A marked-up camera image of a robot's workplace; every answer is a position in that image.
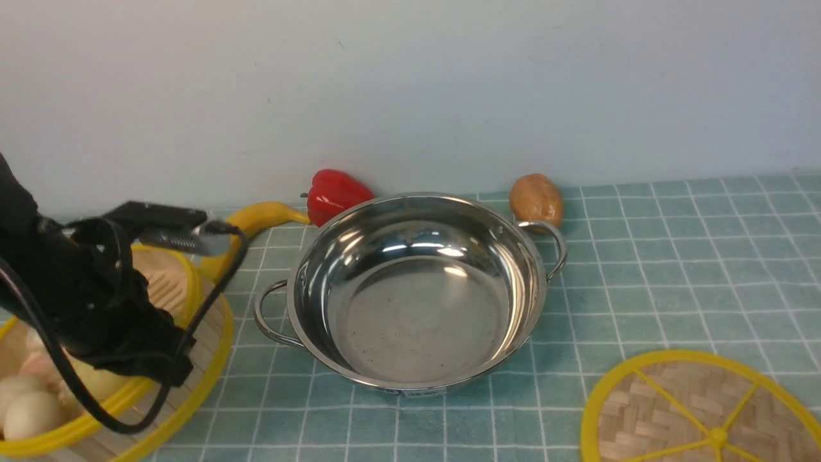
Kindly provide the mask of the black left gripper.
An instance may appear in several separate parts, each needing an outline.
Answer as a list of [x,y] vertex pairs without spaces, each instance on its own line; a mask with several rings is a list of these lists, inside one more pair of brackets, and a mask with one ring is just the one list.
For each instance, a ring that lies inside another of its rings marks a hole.
[[184,330],[149,300],[125,231],[95,216],[63,225],[38,210],[32,194],[2,169],[2,260],[27,287],[68,354],[124,377],[181,386],[192,371],[173,361]]

